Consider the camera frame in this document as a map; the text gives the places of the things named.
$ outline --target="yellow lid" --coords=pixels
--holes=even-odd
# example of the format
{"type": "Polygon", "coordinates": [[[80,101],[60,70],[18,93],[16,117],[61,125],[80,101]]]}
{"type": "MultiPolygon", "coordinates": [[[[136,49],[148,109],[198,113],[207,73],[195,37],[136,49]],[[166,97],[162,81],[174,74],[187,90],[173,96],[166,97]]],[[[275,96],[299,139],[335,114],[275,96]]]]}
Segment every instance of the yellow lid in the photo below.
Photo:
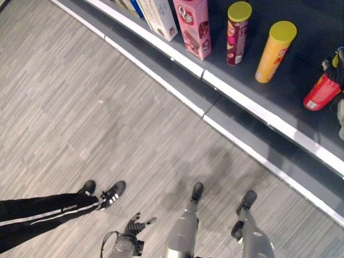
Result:
{"type": "Polygon", "coordinates": [[[332,65],[333,65],[333,67],[337,67],[337,66],[338,66],[338,62],[339,62],[338,54],[336,54],[336,55],[334,56],[334,58],[332,59],[332,65]]]}
{"type": "Polygon", "coordinates": [[[228,18],[235,22],[240,23],[247,20],[252,13],[252,7],[247,2],[236,2],[228,8],[228,18]]]}
{"type": "Polygon", "coordinates": [[[270,37],[280,42],[291,42],[297,33],[297,29],[290,21],[276,22],[270,29],[270,37]]]}

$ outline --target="pink box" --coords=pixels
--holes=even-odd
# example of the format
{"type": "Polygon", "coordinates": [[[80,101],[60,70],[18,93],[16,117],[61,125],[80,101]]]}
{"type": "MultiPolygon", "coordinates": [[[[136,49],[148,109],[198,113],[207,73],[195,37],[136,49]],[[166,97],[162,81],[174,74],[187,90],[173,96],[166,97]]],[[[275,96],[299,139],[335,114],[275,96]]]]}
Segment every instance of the pink box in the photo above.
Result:
{"type": "Polygon", "coordinates": [[[204,60],[211,53],[207,0],[173,0],[187,50],[204,60]]]}

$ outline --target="cable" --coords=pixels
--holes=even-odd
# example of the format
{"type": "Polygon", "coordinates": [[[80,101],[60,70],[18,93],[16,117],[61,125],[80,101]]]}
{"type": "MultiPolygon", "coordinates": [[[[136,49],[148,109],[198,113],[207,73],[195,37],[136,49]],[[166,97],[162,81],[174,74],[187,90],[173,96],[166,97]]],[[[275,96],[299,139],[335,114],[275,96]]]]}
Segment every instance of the cable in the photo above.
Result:
{"type": "Polygon", "coordinates": [[[108,240],[108,238],[112,235],[112,234],[116,234],[117,237],[119,235],[119,232],[118,231],[111,231],[109,233],[107,233],[103,239],[103,242],[102,242],[102,247],[101,247],[101,258],[103,258],[103,250],[104,250],[104,245],[106,243],[106,241],[108,240]]]}

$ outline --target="black pants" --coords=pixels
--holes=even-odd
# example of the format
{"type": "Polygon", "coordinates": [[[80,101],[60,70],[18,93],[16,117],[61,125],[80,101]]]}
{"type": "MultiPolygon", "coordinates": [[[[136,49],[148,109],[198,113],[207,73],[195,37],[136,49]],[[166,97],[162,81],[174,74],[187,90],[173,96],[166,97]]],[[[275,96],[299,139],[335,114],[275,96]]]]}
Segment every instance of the black pants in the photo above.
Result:
{"type": "Polygon", "coordinates": [[[98,198],[77,193],[0,201],[0,253],[90,213],[98,198]]]}

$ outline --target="gray floor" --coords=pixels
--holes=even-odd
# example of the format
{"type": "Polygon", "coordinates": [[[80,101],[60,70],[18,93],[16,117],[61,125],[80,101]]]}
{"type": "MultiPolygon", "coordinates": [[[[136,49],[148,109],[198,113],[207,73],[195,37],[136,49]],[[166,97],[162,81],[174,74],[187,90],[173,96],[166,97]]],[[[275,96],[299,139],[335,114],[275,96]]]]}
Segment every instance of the gray floor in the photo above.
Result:
{"type": "Polygon", "coordinates": [[[0,13],[0,64],[0,199],[75,192],[89,178],[97,193],[128,185],[110,209],[3,257],[98,257],[103,235],[137,211],[158,217],[140,235],[143,257],[161,257],[196,181],[205,184],[197,255],[241,257],[230,230],[251,188],[276,257],[344,257],[339,226],[50,1],[0,13]]]}

